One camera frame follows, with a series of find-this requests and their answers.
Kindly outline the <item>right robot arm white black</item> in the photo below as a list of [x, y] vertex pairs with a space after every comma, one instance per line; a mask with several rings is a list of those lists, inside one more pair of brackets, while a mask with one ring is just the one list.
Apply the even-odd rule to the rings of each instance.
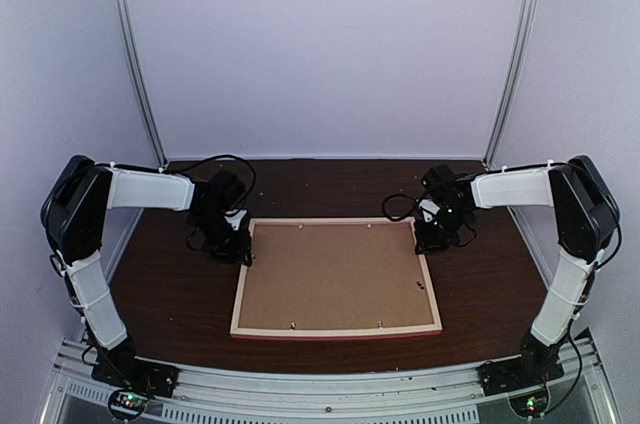
[[519, 384], [535, 384], [551, 368], [546, 350], [567, 337], [595, 273], [608, 261], [607, 247], [620, 232], [619, 206], [598, 167], [587, 155], [480, 173], [439, 165], [424, 175], [423, 187], [412, 209], [419, 254], [461, 246], [461, 231], [473, 227], [480, 211], [507, 208], [550, 218], [557, 263], [525, 337], [533, 348], [512, 367]]

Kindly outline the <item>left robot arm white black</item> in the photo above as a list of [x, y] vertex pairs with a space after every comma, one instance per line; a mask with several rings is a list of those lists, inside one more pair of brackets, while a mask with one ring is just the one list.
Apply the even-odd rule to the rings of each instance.
[[51, 262], [65, 280], [74, 308], [95, 345], [117, 349], [128, 339], [101, 264], [108, 211], [120, 208], [184, 212], [186, 223], [203, 242], [198, 251], [221, 263], [252, 263], [250, 213], [255, 184], [220, 169], [208, 180], [178, 170], [73, 156], [56, 180], [40, 219], [51, 248]]

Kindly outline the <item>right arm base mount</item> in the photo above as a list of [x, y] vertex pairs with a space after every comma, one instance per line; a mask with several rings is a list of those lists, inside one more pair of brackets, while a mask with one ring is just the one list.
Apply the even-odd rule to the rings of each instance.
[[524, 340], [519, 356], [484, 362], [477, 368], [484, 394], [509, 393], [563, 377], [560, 347], [560, 343], [547, 347], [537, 340]]

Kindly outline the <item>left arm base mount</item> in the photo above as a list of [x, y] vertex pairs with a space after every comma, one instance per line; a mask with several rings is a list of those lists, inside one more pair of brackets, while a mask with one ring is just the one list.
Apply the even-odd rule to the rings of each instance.
[[113, 349], [97, 346], [96, 350], [97, 359], [91, 373], [93, 380], [151, 397], [173, 396], [179, 369], [139, 358], [132, 337], [127, 337]]

